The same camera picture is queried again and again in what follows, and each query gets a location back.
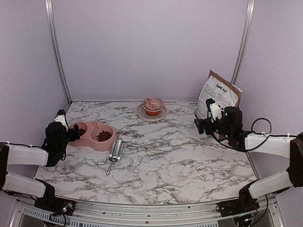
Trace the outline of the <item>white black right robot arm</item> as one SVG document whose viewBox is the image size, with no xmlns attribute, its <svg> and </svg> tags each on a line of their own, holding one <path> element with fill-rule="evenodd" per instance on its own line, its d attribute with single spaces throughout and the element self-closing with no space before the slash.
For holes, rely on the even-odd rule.
<svg viewBox="0 0 303 227">
<path fill-rule="evenodd" d="M 223 111 L 216 103 L 210 104 L 205 119 L 195 118 L 200 134 L 228 141 L 227 148 L 244 153 L 260 153 L 284 157 L 289 167 L 274 175 L 255 180 L 239 191 L 235 200 L 220 202 L 217 209 L 221 216 L 236 215 L 259 208 L 258 198 L 271 193 L 283 192 L 303 185 L 303 135 L 274 135 L 242 129 L 242 111 L 228 106 Z"/>
</svg>

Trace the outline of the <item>white brown pet food bag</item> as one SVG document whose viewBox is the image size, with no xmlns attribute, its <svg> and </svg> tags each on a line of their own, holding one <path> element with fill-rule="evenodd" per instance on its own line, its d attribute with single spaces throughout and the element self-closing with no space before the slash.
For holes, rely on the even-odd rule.
<svg viewBox="0 0 303 227">
<path fill-rule="evenodd" d="M 198 118 L 205 119 L 207 115 L 206 100 L 212 98 L 222 110 L 227 106 L 239 107 L 242 90 L 226 81 L 215 72 L 209 72 L 208 78 L 197 99 Z"/>
</svg>

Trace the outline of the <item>pink double pet feeder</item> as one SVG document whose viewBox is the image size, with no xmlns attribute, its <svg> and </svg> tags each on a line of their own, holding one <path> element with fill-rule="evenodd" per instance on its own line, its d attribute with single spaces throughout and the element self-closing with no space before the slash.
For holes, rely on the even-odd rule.
<svg viewBox="0 0 303 227">
<path fill-rule="evenodd" d="M 103 124 L 99 121 L 77 122 L 71 125 L 70 128 L 76 124 L 80 130 L 85 132 L 80 136 L 79 140 L 69 142 L 69 145 L 72 147 L 90 147 L 96 151 L 108 151 L 117 139 L 117 132 L 109 124 Z M 110 133 L 111 137 L 105 141 L 101 141 L 101 137 L 104 137 L 103 132 Z"/>
</svg>

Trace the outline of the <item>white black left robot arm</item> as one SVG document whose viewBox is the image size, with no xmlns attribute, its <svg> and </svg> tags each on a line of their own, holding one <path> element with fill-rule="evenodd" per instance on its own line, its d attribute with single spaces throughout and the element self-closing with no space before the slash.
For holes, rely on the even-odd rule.
<svg viewBox="0 0 303 227">
<path fill-rule="evenodd" d="M 32 179 L 8 171 L 8 166 L 54 167 L 66 158 L 69 142 L 80 139 L 79 127 L 64 126 L 52 122 L 45 130 L 42 146 L 30 146 L 1 142 L 0 144 L 0 189 L 9 195 L 28 195 L 35 199 L 35 206 L 44 210 L 71 215 L 75 202 L 55 196 L 55 189 L 43 180 Z"/>
</svg>

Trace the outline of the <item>silver metal scoop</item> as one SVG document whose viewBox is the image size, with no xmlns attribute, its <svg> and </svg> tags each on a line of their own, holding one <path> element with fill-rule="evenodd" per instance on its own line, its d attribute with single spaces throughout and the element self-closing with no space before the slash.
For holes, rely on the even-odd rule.
<svg viewBox="0 0 303 227">
<path fill-rule="evenodd" d="M 112 148 L 111 148 L 111 150 L 108 154 L 108 159 L 110 161 L 110 165 L 109 165 L 109 168 L 106 172 L 106 175 L 109 175 L 112 165 L 114 163 L 117 163 L 117 162 L 120 161 L 123 149 L 124 149 L 124 141 L 123 140 L 116 140 L 113 143 Z"/>
</svg>

